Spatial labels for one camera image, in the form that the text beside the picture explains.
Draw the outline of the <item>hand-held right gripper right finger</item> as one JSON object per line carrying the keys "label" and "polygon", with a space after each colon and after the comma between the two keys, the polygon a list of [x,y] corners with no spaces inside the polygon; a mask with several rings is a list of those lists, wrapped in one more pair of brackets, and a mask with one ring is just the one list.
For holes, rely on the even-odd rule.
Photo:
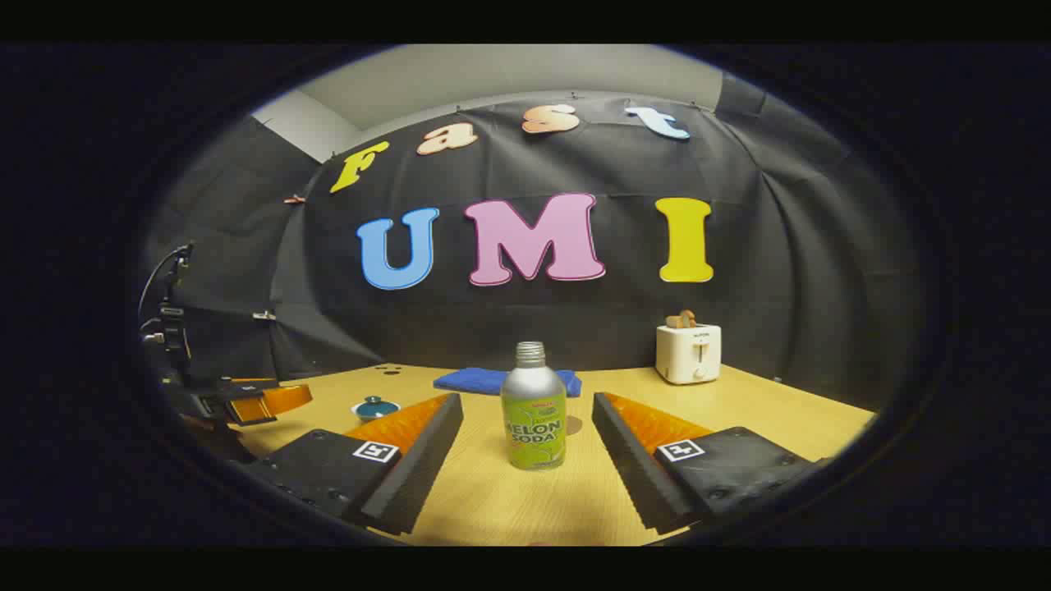
{"label": "hand-held right gripper right finger", "polygon": [[710,431],[624,396],[594,394],[592,420],[643,526],[709,526],[762,505],[822,467],[736,426]]}

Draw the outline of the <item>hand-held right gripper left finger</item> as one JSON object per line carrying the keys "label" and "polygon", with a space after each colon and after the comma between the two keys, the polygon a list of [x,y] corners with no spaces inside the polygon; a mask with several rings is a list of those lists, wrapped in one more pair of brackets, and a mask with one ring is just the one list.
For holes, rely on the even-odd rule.
{"label": "hand-held right gripper left finger", "polygon": [[332,519],[412,534],[462,420],[461,398],[440,394],[352,433],[309,431],[244,469]]}

